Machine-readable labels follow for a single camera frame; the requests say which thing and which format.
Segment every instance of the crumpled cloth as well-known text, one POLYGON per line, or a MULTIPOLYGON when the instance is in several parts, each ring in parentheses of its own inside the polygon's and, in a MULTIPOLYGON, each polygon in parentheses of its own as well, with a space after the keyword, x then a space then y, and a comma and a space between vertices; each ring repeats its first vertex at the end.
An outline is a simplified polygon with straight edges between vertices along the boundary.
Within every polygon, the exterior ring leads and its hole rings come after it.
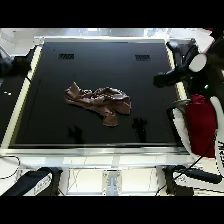
POLYGON ((120 90, 109 87, 99 88, 92 92, 80 89, 74 82, 65 90, 65 101, 68 104, 75 104, 99 113, 104 117, 103 125, 111 127, 118 125, 116 112, 131 113, 129 96, 120 90))

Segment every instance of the red object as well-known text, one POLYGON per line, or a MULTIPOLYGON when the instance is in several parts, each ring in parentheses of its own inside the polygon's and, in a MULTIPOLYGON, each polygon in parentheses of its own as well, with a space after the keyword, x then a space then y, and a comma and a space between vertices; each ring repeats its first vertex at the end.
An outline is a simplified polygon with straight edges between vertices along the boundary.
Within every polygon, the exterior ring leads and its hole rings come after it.
POLYGON ((216 130, 216 114, 210 100, 202 95, 192 95, 192 102, 186 107, 186 119, 192 152, 214 158, 214 143, 211 142, 216 130))

